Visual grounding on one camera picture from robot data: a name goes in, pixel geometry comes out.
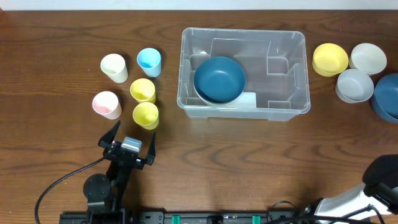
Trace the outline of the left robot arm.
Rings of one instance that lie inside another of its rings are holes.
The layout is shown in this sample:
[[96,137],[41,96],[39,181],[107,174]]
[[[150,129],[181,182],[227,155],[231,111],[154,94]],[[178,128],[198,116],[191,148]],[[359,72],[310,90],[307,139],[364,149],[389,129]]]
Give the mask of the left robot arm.
[[99,147],[104,149],[104,159],[111,162],[108,170],[105,174],[88,177],[83,186],[91,212],[114,212],[119,209],[132,170],[151,166],[155,160],[155,135],[152,136],[146,157],[141,158],[141,141],[130,137],[121,142],[114,139],[120,124],[118,121],[98,141]]

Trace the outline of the small yellow bowl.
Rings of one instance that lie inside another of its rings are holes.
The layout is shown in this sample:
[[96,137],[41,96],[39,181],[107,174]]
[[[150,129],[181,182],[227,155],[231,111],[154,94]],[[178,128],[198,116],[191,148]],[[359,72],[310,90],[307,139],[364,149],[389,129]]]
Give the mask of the small yellow bowl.
[[324,77],[332,77],[345,71],[348,63],[348,54],[336,44],[321,44],[313,53],[312,66],[319,75]]

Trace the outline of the small white bowl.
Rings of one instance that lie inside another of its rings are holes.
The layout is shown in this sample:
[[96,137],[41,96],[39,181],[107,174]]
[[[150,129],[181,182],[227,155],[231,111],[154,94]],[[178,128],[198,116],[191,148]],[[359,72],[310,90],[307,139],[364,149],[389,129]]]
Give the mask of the small white bowl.
[[387,57],[382,49],[370,43],[358,44],[349,58],[349,67],[367,75],[381,73],[387,66]]

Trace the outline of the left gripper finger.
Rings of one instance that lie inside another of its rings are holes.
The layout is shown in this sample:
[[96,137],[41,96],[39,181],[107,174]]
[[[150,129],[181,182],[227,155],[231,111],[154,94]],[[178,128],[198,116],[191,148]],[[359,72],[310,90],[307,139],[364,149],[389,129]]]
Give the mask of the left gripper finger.
[[99,141],[98,145],[102,148],[111,148],[114,138],[117,134],[121,121],[119,120],[105,135],[103,135]]
[[146,157],[146,164],[150,165],[150,166],[153,164],[153,162],[155,160],[155,136],[156,136],[156,133],[154,133],[152,136],[149,150],[147,152],[147,157]]

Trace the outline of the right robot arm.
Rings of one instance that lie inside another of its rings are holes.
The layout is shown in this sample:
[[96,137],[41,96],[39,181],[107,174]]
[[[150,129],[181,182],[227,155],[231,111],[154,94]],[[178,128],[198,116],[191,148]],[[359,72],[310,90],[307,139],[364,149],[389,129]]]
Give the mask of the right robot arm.
[[380,213],[397,214],[397,155],[378,157],[366,169],[362,183],[332,198],[324,198],[316,216],[364,220]]

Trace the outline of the large dark blue bowl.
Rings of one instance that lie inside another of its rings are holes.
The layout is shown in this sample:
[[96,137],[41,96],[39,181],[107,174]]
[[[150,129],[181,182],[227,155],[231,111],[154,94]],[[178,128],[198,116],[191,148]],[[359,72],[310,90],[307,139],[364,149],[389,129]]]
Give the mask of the large dark blue bowl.
[[245,89],[246,74],[242,66],[228,57],[205,60],[193,75],[193,87],[212,103],[226,103]]

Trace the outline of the small grey bowl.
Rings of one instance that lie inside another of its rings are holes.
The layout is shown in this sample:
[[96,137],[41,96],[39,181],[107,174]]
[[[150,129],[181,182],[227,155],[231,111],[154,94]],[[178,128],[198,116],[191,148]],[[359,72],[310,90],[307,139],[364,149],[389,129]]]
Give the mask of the small grey bowl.
[[339,99],[346,103],[361,103],[372,97],[374,83],[366,73],[347,69],[338,76],[335,91]]

